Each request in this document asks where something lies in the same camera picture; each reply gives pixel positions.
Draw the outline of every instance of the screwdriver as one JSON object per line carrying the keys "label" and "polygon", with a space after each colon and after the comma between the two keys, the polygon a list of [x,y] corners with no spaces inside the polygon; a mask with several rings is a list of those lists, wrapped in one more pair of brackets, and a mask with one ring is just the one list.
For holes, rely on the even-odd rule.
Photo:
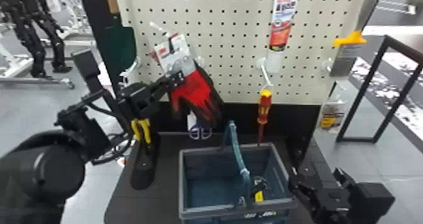
{"label": "screwdriver", "polygon": [[259,98],[259,116],[257,122],[259,123],[259,134],[257,138],[257,146],[263,139],[264,125],[268,122],[269,109],[272,104],[272,92],[268,89],[264,89],[260,92]]}

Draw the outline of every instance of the red packaging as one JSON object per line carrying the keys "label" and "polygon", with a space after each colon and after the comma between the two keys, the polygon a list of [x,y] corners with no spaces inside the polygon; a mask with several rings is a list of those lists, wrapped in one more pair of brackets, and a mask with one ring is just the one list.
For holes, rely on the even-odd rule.
{"label": "red packaging", "polygon": [[270,49],[283,51],[288,41],[298,0],[274,0]]}

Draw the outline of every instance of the robotic arm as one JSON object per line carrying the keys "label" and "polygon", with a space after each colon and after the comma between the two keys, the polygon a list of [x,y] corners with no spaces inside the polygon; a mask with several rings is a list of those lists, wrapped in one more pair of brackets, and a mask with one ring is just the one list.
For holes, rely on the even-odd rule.
{"label": "robotic arm", "polygon": [[[85,51],[74,60],[80,64],[94,58]],[[156,103],[167,91],[165,82],[132,84],[113,98],[99,83],[96,64],[83,64],[80,71],[90,93],[57,114],[55,125],[62,129],[35,134],[0,160],[1,223],[60,223],[66,199],[84,181],[85,164],[102,164],[121,156],[132,142],[129,121],[154,114]],[[111,111],[93,104],[100,98]],[[110,140],[97,121],[87,117],[88,108],[114,116],[123,133]],[[125,139],[123,150],[101,157]]]}

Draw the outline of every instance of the yellow clamp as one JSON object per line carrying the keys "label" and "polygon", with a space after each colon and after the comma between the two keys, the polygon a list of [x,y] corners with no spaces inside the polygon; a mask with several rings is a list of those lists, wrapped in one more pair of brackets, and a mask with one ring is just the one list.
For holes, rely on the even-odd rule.
{"label": "yellow clamp", "polygon": [[139,125],[141,126],[143,132],[144,132],[144,138],[147,144],[151,143],[151,137],[150,137],[150,121],[149,119],[134,119],[131,121],[131,127],[133,130],[133,133],[135,134],[135,139],[137,141],[141,141],[141,133],[139,130]]}
{"label": "yellow clamp", "polygon": [[361,31],[354,31],[347,38],[336,38],[334,40],[334,47],[340,47],[346,44],[365,44],[366,42],[367,40],[361,36]]}

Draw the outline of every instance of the pegboard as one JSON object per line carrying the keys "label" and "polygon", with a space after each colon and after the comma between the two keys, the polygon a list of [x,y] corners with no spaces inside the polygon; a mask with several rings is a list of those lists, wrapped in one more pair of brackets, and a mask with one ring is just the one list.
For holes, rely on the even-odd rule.
{"label": "pegboard", "polygon": [[[356,26],[363,0],[299,0],[284,61],[274,84],[273,102],[321,104],[334,78],[322,62],[334,58],[332,42]],[[163,72],[147,54],[165,38],[149,22],[173,33],[184,33],[191,52],[205,59],[225,102],[257,103],[264,85],[256,60],[268,52],[273,0],[118,0],[125,26],[135,30],[139,72],[130,82],[150,82]]]}

